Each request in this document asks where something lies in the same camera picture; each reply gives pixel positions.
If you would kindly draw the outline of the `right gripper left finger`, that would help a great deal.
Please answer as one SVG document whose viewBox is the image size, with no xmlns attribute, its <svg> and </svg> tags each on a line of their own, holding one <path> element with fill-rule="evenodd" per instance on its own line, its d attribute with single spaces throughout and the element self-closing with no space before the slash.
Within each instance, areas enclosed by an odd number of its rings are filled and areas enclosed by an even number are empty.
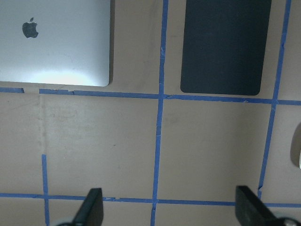
<svg viewBox="0 0 301 226">
<path fill-rule="evenodd" d="M 92 188 L 73 218 L 72 226 L 101 226 L 103 223 L 103 194 L 101 188 Z"/>
</svg>

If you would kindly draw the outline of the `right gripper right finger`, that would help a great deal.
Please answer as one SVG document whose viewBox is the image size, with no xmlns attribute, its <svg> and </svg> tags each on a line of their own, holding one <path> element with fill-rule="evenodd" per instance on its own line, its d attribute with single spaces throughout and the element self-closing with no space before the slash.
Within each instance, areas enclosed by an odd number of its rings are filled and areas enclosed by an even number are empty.
<svg viewBox="0 0 301 226">
<path fill-rule="evenodd" d="M 299 226 L 293 218 L 276 217 L 247 186 L 236 186 L 235 216 L 241 226 Z"/>
</svg>

